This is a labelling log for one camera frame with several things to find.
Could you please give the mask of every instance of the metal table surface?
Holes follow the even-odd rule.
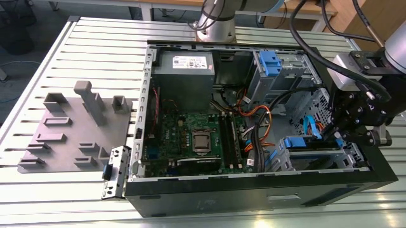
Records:
[[[325,33],[301,33],[321,55],[355,48]],[[137,99],[145,40],[193,40],[185,24],[81,18],[68,22],[0,129],[0,225],[56,227],[403,227],[406,224],[406,122],[396,117],[382,148],[399,181],[324,207],[142,219],[128,202],[101,202],[101,172],[20,174],[17,163],[44,113],[48,92],[77,97],[76,80],[89,80],[102,97]],[[288,31],[236,28],[239,43],[295,45]],[[134,127],[129,124],[128,135]]]

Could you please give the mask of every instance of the power supply label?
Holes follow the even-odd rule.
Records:
[[[173,69],[207,69],[204,56],[175,56],[172,63]]]

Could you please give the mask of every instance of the floor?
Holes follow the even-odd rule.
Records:
[[[12,56],[0,47],[0,65],[10,61],[41,62],[70,15],[96,18],[130,19],[128,7],[58,3],[60,9],[54,12],[50,10],[48,2],[33,1],[33,3],[34,5],[32,6],[32,10],[37,17],[37,22],[34,25],[26,27],[26,30],[34,42],[34,50],[25,55]],[[200,12],[197,11],[175,10],[167,14],[167,17],[161,17],[161,12],[156,9],[154,20],[185,23],[193,22],[200,17]],[[255,16],[236,15],[235,23],[237,26],[256,27]],[[0,125],[13,108],[17,97],[34,74],[36,68],[37,64],[28,62],[1,66],[2,71],[9,76],[9,80],[5,83],[0,83]]]

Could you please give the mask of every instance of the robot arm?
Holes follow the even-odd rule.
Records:
[[[283,0],[205,0],[200,20],[189,25],[196,37],[205,42],[235,40],[235,11],[276,11]]]
[[[329,99],[331,123],[323,131],[323,138],[337,132],[345,141],[364,145],[390,146],[391,137],[386,126],[406,110],[406,22],[376,52],[351,51],[339,54],[333,62],[341,67],[376,80],[391,99],[380,102],[372,94],[356,90],[356,83],[329,70],[335,92]],[[374,128],[362,131],[360,126]]]

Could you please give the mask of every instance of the ram slot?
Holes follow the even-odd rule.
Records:
[[[228,168],[231,165],[231,156],[229,156],[229,146],[228,146],[228,138],[227,138],[225,117],[219,116],[217,122],[220,127],[220,140],[221,140],[224,166]]]
[[[231,121],[231,116],[225,116],[225,124],[227,124],[227,130],[228,130],[228,147],[229,147],[229,156],[231,156],[231,164],[233,168],[237,166],[237,156],[236,156],[236,146],[235,146],[235,129],[233,124]]]
[[[235,142],[232,137],[232,125],[229,116],[219,117],[220,139],[223,147],[224,166],[227,168],[236,167],[237,158],[235,155]]]

